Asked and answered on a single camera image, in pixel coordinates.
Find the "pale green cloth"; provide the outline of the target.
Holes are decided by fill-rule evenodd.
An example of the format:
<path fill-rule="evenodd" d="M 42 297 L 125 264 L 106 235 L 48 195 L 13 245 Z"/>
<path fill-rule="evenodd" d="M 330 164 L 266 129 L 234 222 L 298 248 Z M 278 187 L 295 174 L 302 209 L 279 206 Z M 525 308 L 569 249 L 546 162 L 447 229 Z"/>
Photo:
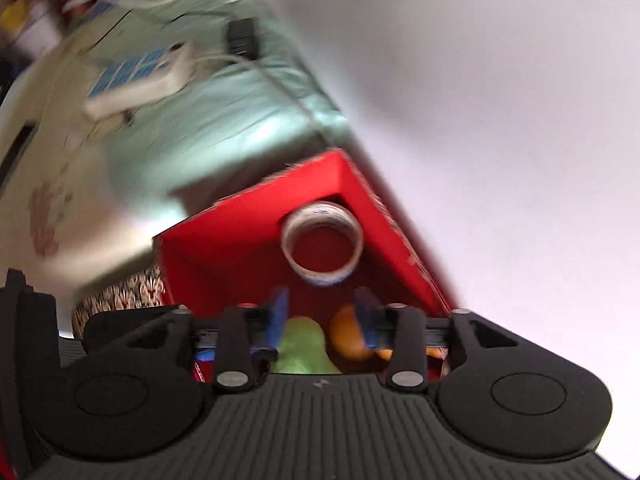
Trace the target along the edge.
<path fill-rule="evenodd" d="M 254 18 L 260 57 L 226 53 L 228 23 Z M 257 0 L 179 0 L 153 10 L 114 8 L 114 23 L 88 47 L 100 67 L 174 40 L 194 44 L 186 88 L 134 111 L 101 142 L 110 188 L 143 218 L 193 214 L 327 148 L 344 148 L 346 118 L 322 91 Z"/>

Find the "large printed tape roll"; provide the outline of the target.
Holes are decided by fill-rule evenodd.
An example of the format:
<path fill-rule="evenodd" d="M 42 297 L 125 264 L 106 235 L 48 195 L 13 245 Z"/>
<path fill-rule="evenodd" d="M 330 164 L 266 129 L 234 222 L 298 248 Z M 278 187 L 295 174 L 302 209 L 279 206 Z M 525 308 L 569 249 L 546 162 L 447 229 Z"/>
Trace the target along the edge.
<path fill-rule="evenodd" d="M 281 249 L 305 282 L 329 287 L 344 282 L 356 270 L 363 250 L 363 230 L 348 209 L 320 200 L 285 219 Z"/>

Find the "black power adapter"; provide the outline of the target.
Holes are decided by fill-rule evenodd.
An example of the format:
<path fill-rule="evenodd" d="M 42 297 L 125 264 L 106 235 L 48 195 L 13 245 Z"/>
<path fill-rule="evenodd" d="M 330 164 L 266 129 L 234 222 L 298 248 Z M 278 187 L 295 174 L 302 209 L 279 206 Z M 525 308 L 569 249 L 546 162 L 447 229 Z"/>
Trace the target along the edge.
<path fill-rule="evenodd" d="M 258 60 L 260 38 L 254 18 L 236 18 L 228 23 L 226 53 L 249 61 Z"/>

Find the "green caterpillar plush toy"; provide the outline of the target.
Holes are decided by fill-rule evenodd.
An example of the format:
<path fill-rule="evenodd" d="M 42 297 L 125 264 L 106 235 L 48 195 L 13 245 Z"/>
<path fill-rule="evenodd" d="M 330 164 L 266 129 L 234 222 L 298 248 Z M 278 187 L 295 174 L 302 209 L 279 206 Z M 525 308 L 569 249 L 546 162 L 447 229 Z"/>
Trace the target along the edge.
<path fill-rule="evenodd" d="M 312 318 L 289 318 L 278 345 L 278 359 L 271 370 L 278 374 L 337 375 L 341 371 L 326 354 L 326 335 Z"/>

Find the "brown gourd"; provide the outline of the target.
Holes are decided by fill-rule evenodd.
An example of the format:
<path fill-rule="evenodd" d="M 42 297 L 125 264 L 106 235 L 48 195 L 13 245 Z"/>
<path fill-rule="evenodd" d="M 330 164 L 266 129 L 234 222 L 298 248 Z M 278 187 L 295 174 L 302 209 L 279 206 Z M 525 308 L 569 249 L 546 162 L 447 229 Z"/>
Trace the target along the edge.
<path fill-rule="evenodd" d="M 388 304 L 388 308 L 399 308 L 406 304 Z M 447 338 L 451 323 L 449 318 L 426 316 L 426 357 L 443 361 L 447 356 Z M 363 361 L 377 354 L 386 361 L 390 360 L 390 350 L 373 350 L 363 340 L 356 319 L 355 306 L 342 307 L 330 323 L 330 341 L 334 349 L 345 359 Z"/>

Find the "white power strip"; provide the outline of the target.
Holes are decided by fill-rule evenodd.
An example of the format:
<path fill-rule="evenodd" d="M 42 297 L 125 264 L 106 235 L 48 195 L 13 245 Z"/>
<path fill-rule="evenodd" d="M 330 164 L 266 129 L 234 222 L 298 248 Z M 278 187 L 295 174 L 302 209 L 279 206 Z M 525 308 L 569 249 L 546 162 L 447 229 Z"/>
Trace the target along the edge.
<path fill-rule="evenodd" d="M 189 83 L 193 57 L 193 44 L 181 41 L 107 65 L 85 96 L 85 115 L 101 120 L 173 96 Z"/>

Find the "large red cardboard box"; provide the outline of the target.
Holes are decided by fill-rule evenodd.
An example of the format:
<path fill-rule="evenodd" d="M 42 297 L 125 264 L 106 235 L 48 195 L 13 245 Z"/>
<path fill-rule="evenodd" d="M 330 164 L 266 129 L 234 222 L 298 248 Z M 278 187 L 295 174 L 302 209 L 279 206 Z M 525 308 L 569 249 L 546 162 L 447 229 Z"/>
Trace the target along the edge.
<path fill-rule="evenodd" d="M 281 249 L 285 219 L 305 205 L 326 200 L 348 209 L 363 230 L 356 270 L 344 282 L 318 287 L 305 282 Z M 404 232 L 342 151 L 330 151 L 281 172 L 160 234 L 155 247 L 168 304 L 194 318 L 196 369 L 214 379 L 217 318 L 228 307 L 257 307 L 278 287 L 288 289 L 288 319 L 306 316 L 326 335 L 326 354 L 341 373 L 378 372 L 388 361 L 341 356 L 330 341 L 330 323 L 354 304 L 358 288 L 382 302 L 406 304 L 432 318 L 449 308 Z"/>

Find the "floral patterned table cloth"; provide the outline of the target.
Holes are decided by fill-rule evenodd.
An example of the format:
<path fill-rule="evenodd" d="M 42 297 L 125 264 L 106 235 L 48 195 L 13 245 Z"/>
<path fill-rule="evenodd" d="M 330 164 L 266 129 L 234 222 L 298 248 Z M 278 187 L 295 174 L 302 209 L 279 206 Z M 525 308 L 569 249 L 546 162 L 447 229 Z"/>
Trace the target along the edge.
<path fill-rule="evenodd" d="M 84 292 L 76 302 L 70 317 L 73 336 L 81 339 L 89 318 L 99 313 L 159 307 L 164 292 L 162 271 L 157 264 L 113 283 L 96 285 Z"/>

